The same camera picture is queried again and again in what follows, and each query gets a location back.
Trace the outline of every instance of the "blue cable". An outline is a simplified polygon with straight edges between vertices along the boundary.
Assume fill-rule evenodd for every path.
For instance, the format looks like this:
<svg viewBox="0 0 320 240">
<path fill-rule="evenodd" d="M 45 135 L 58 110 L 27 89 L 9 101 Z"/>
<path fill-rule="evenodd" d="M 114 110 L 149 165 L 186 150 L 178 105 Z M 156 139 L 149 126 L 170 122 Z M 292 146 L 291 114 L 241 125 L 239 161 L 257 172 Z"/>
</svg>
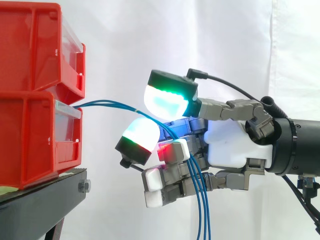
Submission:
<svg viewBox="0 0 320 240">
<path fill-rule="evenodd" d="M 158 124 L 159 126 L 161 126 L 163 129 L 165 129 L 168 134 L 170 135 L 170 137 L 172 139 L 178 139 L 179 137 L 176 135 L 176 133 L 174 131 L 172 131 L 167 125 L 165 125 L 164 123 L 154 119 L 153 117 L 147 115 L 146 113 L 137 110 L 134 107 L 131 107 L 129 105 L 123 104 L 121 102 L 117 102 L 117 101 L 112 101 L 112 100 L 95 100 L 95 101 L 90 101 L 81 105 L 77 105 L 74 106 L 74 108 L 82 108 L 82 107 L 90 107 L 90 106 L 103 106 L 103 107 L 110 107 L 110 108 L 117 108 L 117 109 L 124 109 L 124 110 L 129 110 L 131 112 L 136 112 L 138 114 L 141 114 L 143 116 L 145 116 L 146 118 L 154 121 L 156 124 Z M 202 216 L 201 216 L 201 203 L 200 203 L 200 197 L 199 197 L 199 190 L 201 193 L 201 198 L 202 198 L 202 202 L 203 202 L 203 211 L 204 211 L 204 236 L 203 239 L 206 239 L 206 235 L 207 235 L 207 225 L 208 225 L 208 234 L 209 234 L 209 240 L 211 240 L 211 227 L 210 227 L 210 215 L 209 215 L 209 204 L 208 204 L 208 196 L 207 196 L 207 189 L 206 187 L 202 187 L 205 186 L 205 181 L 203 179 L 203 176 L 201 174 L 201 169 L 197 163 L 197 161 L 195 160 L 194 156 L 190 155 L 190 159 L 188 159 L 187 161 L 187 166 L 191 175 L 191 179 L 194 185 L 194 189 L 195 189 L 195 193 L 196 193 L 196 197 L 197 197 L 197 202 L 198 202 L 198 211 L 199 211 L 199 226 L 198 226 L 198 234 L 197 234 L 197 240 L 200 239 L 200 234 L 201 234 L 201 225 L 202 225 Z M 195 170 L 196 166 L 199 176 L 201 178 L 201 183 L 200 184 L 198 177 L 197 177 L 197 172 Z"/>
<path fill-rule="evenodd" d="M 198 173 L 201 173 L 201 169 L 200 169 L 195 157 L 190 155 L 190 159 L 194 163 Z M 204 177 L 202 176 L 202 174 L 199 174 L 199 175 L 201 178 L 202 186 L 206 186 Z M 209 202 L 208 202 L 208 195 L 207 195 L 207 188 L 206 187 L 203 188 L 203 192 L 204 192 L 204 197 L 205 197 L 205 202 L 206 202 L 205 207 L 206 207 L 206 212 L 207 212 L 208 236 L 209 236 L 209 240 L 211 240 L 210 211 L 209 211 Z"/>
</svg>

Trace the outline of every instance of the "cable connector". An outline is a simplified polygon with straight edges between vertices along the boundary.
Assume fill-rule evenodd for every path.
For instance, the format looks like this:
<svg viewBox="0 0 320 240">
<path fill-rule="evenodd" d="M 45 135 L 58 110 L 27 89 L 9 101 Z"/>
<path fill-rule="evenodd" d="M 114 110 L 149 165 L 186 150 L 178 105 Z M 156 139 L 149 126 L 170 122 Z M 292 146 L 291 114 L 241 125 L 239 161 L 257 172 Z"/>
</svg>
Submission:
<svg viewBox="0 0 320 240">
<path fill-rule="evenodd" d="M 193 81 L 195 79 L 207 79 L 208 73 L 196 69 L 189 68 L 188 73 L 186 74 L 186 77 L 188 79 L 192 79 Z"/>
</svg>

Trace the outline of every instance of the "bolt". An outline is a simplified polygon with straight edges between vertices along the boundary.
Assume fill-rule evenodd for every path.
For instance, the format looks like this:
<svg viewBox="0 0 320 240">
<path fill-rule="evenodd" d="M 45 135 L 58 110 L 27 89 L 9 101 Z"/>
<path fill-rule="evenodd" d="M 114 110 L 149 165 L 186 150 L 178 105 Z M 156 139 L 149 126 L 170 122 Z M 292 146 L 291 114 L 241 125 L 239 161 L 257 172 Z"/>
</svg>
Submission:
<svg viewBox="0 0 320 240">
<path fill-rule="evenodd" d="M 80 193 L 89 193 L 91 189 L 91 181 L 89 179 L 81 180 L 78 184 L 78 190 Z"/>
</svg>

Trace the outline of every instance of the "green light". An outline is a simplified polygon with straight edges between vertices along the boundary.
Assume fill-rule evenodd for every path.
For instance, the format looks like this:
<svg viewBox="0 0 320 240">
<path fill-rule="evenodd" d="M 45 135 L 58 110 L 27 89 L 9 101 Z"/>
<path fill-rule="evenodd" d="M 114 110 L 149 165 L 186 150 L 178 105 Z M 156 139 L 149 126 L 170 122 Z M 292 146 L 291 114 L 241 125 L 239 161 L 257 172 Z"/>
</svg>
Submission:
<svg viewBox="0 0 320 240">
<path fill-rule="evenodd" d="M 144 93 L 144 104 L 155 116 L 167 121 L 181 119 L 188 101 L 182 95 L 161 91 L 147 85 Z"/>
<path fill-rule="evenodd" d="M 146 117 L 134 120 L 122 136 L 152 152 L 160 138 L 158 125 Z"/>
</svg>

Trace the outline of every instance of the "red storage bin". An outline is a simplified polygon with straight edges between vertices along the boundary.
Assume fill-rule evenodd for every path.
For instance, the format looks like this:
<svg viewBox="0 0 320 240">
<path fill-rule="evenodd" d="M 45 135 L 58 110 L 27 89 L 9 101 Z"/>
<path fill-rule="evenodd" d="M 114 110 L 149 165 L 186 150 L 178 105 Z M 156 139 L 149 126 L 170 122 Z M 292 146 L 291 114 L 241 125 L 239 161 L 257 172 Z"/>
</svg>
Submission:
<svg viewBox="0 0 320 240">
<path fill-rule="evenodd" d="M 56 3 L 0 1 L 0 91 L 85 97 L 85 51 Z"/>
<path fill-rule="evenodd" d="M 81 164 L 82 111 L 50 92 L 0 92 L 0 186 L 24 189 Z"/>
</svg>

